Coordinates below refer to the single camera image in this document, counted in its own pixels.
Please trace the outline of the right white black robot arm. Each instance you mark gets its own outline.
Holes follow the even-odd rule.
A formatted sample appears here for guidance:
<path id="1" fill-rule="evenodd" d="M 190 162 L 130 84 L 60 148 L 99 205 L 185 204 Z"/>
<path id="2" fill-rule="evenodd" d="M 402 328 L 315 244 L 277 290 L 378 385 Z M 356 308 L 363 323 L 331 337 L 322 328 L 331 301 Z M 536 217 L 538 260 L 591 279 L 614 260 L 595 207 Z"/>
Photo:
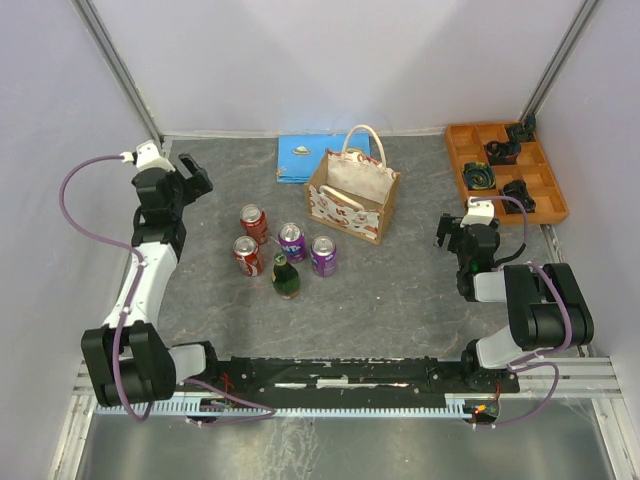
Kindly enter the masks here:
<path id="1" fill-rule="evenodd" d="M 508 265 L 495 258 L 499 221 L 471 222 L 468 216 L 441 215 L 436 245 L 458 262 L 456 286 L 469 302 L 503 303 L 507 325 L 471 341 L 461 354 L 460 382 L 482 391 L 515 376 L 509 369 L 540 355 L 593 340 L 594 322 L 571 267 L 566 263 Z"/>

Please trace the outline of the patterned canvas tote bag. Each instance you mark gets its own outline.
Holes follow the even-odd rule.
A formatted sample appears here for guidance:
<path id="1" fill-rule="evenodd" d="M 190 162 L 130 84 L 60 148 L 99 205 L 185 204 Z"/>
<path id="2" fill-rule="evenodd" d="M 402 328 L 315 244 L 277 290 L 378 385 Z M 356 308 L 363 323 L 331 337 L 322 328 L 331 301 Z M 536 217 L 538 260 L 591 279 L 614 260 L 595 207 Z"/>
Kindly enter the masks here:
<path id="1" fill-rule="evenodd" d="M 350 140 L 359 131 L 375 141 L 378 158 L 351 148 Z M 378 245 L 391 223 L 400 179 L 401 173 L 388 165 L 375 130 L 365 124 L 356 125 L 339 150 L 325 151 L 304 184 L 307 216 Z"/>

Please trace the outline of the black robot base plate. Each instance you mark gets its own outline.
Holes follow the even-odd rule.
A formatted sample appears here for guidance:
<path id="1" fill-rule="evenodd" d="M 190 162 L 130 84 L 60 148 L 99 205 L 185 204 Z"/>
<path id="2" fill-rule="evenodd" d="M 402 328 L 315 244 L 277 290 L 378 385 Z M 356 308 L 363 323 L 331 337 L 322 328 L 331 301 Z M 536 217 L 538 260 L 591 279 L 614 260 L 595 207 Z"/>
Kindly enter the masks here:
<path id="1" fill-rule="evenodd" d="M 469 361 L 430 357 L 320 359 L 233 357 L 219 360 L 198 380 L 225 393 L 275 409 L 432 407 L 447 394 L 512 394 L 518 378 Z"/>

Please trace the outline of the red soda can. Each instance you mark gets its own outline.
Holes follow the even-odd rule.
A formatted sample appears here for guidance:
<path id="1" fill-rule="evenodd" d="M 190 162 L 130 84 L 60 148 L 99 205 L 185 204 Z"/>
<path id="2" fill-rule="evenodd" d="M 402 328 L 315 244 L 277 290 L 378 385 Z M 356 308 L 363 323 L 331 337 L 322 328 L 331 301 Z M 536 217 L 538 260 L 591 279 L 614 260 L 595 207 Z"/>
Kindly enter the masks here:
<path id="1" fill-rule="evenodd" d="M 241 236 L 233 244 L 234 256 L 242 272 L 250 277 L 264 270 L 264 259 L 258 243 L 250 236 Z"/>
<path id="2" fill-rule="evenodd" d="M 244 206 L 240 212 L 240 223 L 247 235 L 253 238 L 259 245 L 268 242 L 268 222 L 266 213 L 261 207 L 255 204 Z"/>

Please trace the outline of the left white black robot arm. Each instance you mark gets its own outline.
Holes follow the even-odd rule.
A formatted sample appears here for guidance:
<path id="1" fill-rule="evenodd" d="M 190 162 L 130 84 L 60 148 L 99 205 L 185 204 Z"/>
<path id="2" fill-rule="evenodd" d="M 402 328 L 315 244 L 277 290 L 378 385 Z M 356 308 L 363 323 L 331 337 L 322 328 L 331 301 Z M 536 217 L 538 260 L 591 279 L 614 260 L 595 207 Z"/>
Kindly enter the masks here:
<path id="1" fill-rule="evenodd" d="M 164 293 L 186 240 L 184 209 L 211 192 L 212 182 L 187 153 L 179 156 L 182 170 L 169 161 L 146 166 L 141 156 L 134 159 L 139 171 L 132 184 L 139 205 L 126 245 L 129 270 L 102 326 L 85 331 L 81 339 L 94 392 L 104 407 L 167 400 L 186 379 L 209 390 L 221 378 L 210 342 L 168 348 L 156 330 Z"/>

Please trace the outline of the purple soda can front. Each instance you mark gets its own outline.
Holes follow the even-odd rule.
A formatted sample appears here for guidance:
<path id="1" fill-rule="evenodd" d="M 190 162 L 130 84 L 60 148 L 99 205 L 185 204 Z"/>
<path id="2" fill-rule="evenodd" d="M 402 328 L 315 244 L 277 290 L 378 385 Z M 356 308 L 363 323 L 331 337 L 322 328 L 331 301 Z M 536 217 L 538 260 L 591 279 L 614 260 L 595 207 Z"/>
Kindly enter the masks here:
<path id="1" fill-rule="evenodd" d="M 299 263 L 307 258 L 305 234 L 297 223 L 283 224 L 278 233 L 278 241 L 290 263 Z"/>

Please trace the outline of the dark green glass bottle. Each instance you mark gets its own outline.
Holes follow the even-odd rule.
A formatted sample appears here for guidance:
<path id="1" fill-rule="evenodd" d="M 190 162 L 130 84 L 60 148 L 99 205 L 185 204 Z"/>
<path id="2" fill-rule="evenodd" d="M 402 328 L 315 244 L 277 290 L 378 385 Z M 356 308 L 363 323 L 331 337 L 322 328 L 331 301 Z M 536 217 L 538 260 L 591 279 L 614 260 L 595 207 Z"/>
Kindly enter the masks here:
<path id="1" fill-rule="evenodd" d="M 291 265 L 284 252 L 274 255 L 272 285 L 276 293 L 283 299 L 291 300 L 300 291 L 301 280 L 296 268 Z"/>

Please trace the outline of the purple soda can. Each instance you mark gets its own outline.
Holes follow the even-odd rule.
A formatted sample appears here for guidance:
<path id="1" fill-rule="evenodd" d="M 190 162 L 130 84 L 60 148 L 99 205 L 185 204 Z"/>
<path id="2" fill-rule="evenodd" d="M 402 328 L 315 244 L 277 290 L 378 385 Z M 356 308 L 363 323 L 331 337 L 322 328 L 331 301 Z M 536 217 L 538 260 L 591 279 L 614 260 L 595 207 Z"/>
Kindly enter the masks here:
<path id="1" fill-rule="evenodd" d="M 314 272 L 321 277 L 328 277 L 337 268 L 337 247 L 328 236 L 316 237 L 310 247 L 311 262 Z"/>
<path id="2" fill-rule="evenodd" d="M 283 224 L 278 233 L 278 241 L 290 263 L 299 263 L 307 258 L 305 234 L 297 223 Z"/>

